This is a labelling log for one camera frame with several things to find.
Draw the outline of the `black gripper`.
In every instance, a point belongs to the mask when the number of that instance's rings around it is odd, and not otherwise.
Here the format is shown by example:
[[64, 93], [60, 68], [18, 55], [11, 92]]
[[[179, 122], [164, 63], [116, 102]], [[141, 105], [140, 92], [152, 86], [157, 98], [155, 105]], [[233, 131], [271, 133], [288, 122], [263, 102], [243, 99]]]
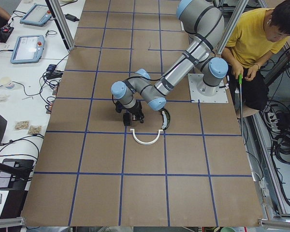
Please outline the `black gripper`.
[[144, 114], [142, 112], [142, 104], [139, 100], [136, 101], [132, 108], [126, 108], [122, 103], [116, 101], [116, 112], [121, 113], [122, 110], [127, 110], [123, 114], [124, 126], [130, 126], [132, 121], [139, 121], [141, 124], [144, 123]]

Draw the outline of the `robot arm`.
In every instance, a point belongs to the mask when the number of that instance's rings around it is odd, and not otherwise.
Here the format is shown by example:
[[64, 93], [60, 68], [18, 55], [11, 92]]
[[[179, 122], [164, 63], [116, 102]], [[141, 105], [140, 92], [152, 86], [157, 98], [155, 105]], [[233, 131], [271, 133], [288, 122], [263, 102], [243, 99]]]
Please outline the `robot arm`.
[[165, 97], [193, 67], [203, 73], [201, 85], [205, 89], [201, 93], [206, 96], [212, 96], [227, 75], [227, 62], [219, 57], [210, 57], [224, 31], [221, 11], [211, 0], [182, 0], [176, 16], [182, 22], [184, 31], [193, 39], [171, 68], [154, 85], [151, 84], [149, 74], [139, 69], [129, 78], [111, 86], [111, 93], [116, 99], [116, 111], [121, 113], [126, 110], [123, 115], [124, 126], [129, 126], [132, 121], [144, 121], [142, 104], [134, 97], [136, 92], [152, 110], [160, 111], [166, 104]]

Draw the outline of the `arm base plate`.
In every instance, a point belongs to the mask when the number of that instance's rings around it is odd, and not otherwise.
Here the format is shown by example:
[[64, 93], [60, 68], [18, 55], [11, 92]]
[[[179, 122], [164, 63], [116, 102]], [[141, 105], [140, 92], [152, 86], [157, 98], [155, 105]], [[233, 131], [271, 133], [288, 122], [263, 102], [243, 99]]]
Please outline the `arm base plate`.
[[189, 73], [188, 84], [192, 103], [229, 103], [223, 79], [210, 87], [203, 82], [203, 74]]

